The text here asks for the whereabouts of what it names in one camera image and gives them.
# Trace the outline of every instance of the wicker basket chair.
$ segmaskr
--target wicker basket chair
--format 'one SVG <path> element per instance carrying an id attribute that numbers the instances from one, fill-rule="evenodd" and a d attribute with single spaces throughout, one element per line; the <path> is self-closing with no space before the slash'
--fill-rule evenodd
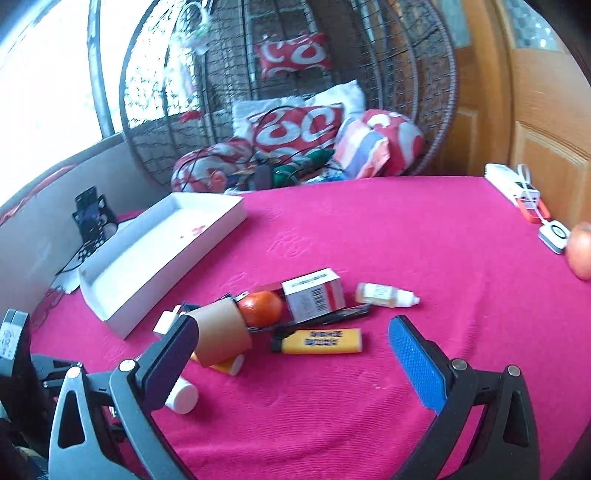
<path id="1" fill-rule="evenodd" d="M 174 163 L 186 153 L 232 136 L 237 100 L 311 97 L 357 80 L 367 108 L 396 111 L 423 131 L 427 147 L 406 175 L 437 155 L 450 128 L 457 73 L 449 35 L 429 0 L 209 0 L 212 40 L 194 56 L 197 85 L 191 108 L 204 117 L 186 123 L 189 106 L 163 72 L 178 1 L 154 0 L 131 38 L 121 73 L 119 102 L 125 140 L 151 180 L 170 190 Z M 200 20 L 198 8 L 184 15 Z M 310 69 L 262 80 L 254 47 L 266 35 L 289 39 L 326 34 L 330 71 Z"/>

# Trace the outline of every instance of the wall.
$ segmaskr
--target wall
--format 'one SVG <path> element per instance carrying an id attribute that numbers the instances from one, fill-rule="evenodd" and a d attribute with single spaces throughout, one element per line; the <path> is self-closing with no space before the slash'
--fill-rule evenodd
<path id="1" fill-rule="evenodd" d="M 144 177 L 121 143 L 42 190 L 0 227 L 0 318 L 8 308 L 32 312 L 55 273 L 76 253 L 80 234 L 71 215 L 74 198 L 93 185 L 117 215 L 145 209 L 165 195 Z"/>

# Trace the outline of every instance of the door panel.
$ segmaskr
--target door panel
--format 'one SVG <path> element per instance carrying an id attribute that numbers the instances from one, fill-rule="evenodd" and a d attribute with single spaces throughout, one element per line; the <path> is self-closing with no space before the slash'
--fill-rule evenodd
<path id="1" fill-rule="evenodd" d="M 508 53 L 490 0 L 437 0 L 456 48 L 458 113 L 436 172 L 477 175 L 506 163 L 511 142 Z"/>
<path id="2" fill-rule="evenodd" d="M 478 110 L 460 107 L 441 148 L 440 168 L 445 175 L 465 175 L 475 162 L 478 141 Z"/>
<path id="3" fill-rule="evenodd" d="M 552 215 L 565 225 L 576 223 L 584 198 L 587 159 L 543 132 L 515 123 L 512 166 L 525 163 Z"/>
<path id="4" fill-rule="evenodd" d="M 547 22 L 523 0 L 493 0 L 512 72 L 513 146 L 554 218 L 591 220 L 591 87 Z"/>

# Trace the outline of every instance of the pink tablecloth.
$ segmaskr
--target pink tablecloth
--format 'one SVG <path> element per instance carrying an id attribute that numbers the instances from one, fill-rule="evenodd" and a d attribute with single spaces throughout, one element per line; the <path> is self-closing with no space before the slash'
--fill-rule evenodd
<path id="1" fill-rule="evenodd" d="M 591 417 L 591 284 L 537 238 L 537 227 L 484 179 L 388 178 L 247 195 L 248 219 L 188 273 L 126 341 L 77 292 L 51 311 L 33 351 L 115 367 L 153 341 L 163 310 L 332 267 L 345 291 L 358 282 L 402 287 L 418 307 L 376 308 L 348 324 L 358 355 L 271 354 L 255 338 L 236 378 L 190 362 L 200 391 L 186 416 L 154 418 L 200 480 L 388 479 L 427 429 L 388 346 L 388 321 L 405 313 L 449 357 L 527 379 L 540 437 L 542 478 L 571 451 Z M 475 425 L 471 417 L 470 425 Z M 461 438 L 445 471 L 462 459 Z"/>

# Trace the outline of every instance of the brown paper cup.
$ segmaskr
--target brown paper cup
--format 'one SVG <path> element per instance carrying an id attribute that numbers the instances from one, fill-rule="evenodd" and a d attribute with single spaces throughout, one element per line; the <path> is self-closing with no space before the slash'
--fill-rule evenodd
<path id="1" fill-rule="evenodd" d="M 197 321 L 195 355 L 202 367 L 227 360 L 252 348 L 252 338 L 232 299 L 218 300 L 186 313 Z"/>

